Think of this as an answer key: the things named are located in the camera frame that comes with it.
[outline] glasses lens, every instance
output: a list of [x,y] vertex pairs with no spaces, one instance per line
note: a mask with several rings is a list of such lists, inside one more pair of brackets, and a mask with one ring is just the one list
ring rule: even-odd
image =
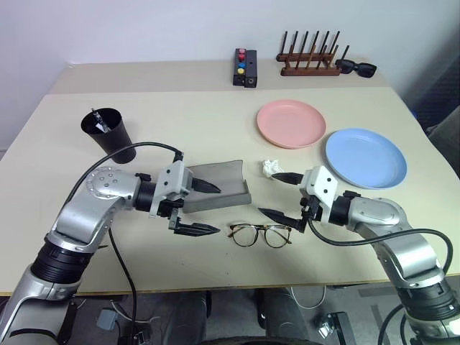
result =
[[360,77],[371,78],[374,75],[376,69],[377,66],[371,65],[369,63],[360,63],[358,65],[357,72]]
[[249,247],[254,244],[257,230],[253,226],[235,226],[233,228],[233,239],[239,246]]
[[280,248],[287,242],[289,238],[289,230],[281,226],[271,226],[265,232],[265,241],[273,248]]
[[337,60],[336,65],[343,74],[349,74],[353,71],[354,62],[350,60]]

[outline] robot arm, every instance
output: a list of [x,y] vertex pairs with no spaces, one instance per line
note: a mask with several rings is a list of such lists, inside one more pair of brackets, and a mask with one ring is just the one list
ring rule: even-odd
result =
[[162,170],[156,184],[148,175],[134,176],[112,167],[95,169],[84,183],[84,189],[63,207],[4,307],[2,345],[56,344],[69,301],[119,210],[135,208],[153,218],[167,217],[175,234],[202,236],[219,231],[207,224],[180,222],[178,209],[190,189],[220,193],[215,185],[193,178],[182,160]]
[[[273,177],[299,186],[302,219],[265,208],[260,211],[300,232],[314,220],[345,226],[365,239],[412,229],[404,210],[391,200],[363,198],[349,191],[335,196],[337,181],[325,167],[307,170],[304,175],[289,172]],[[372,246],[396,288],[419,344],[457,344],[460,305],[444,280],[445,272],[430,244],[420,234],[408,234]]]

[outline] blue plate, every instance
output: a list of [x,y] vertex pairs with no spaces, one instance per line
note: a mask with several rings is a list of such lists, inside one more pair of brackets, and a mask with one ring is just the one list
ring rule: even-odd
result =
[[394,187],[408,171],[395,144],[366,129],[350,128],[332,134],[326,144],[326,157],[340,177],[361,188]]

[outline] white wall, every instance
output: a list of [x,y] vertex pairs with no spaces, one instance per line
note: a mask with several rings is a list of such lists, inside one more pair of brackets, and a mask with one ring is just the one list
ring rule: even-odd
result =
[[340,29],[341,48],[404,96],[447,43],[458,49],[459,14],[459,0],[2,0],[0,149],[67,63],[221,60],[235,47],[273,58],[284,30]]

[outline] floor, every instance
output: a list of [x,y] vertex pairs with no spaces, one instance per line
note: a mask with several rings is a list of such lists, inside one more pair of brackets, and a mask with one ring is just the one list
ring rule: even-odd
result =
[[[447,278],[451,287],[460,296],[460,277]],[[295,295],[299,303],[314,305],[321,298],[322,287],[296,287]],[[207,339],[226,338],[231,336],[264,336],[264,330],[257,323],[256,308],[253,301],[253,290],[216,290],[212,292],[213,304],[211,317],[206,328]],[[161,344],[162,330],[175,306],[179,293],[157,293],[139,296],[138,319],[153,320],[152,345]],[[127,311],[131,308],[131,296],[125,296],[120,305]],[[76,298],[76,303],[82,303],[82,298]],[[358,345],[376,344],[377,335],[382,319],[393,309],[399,300],[389,283],[355,285],[345,288],[327,288],[324,303],[315,310],[301,310],[308,327],[309,340],[324,345],[339,344],[334,333],[327,339],[322,339],[315,325],[319,316],[330,312],[346,311]],[[118,331],[105,331],[96,326],[96,320],[102,308],[111,308],[107,300],[88,298],[78,310],[73,329],[73,337],[69,345],[82,344],[116,344]],[[401,344],[399,337],[399,322],[402,312],[397,314],[387,332],[385,345]],[[119,318],[121,327],[127,323]],[[407,338],[413,335],[407,327]]]

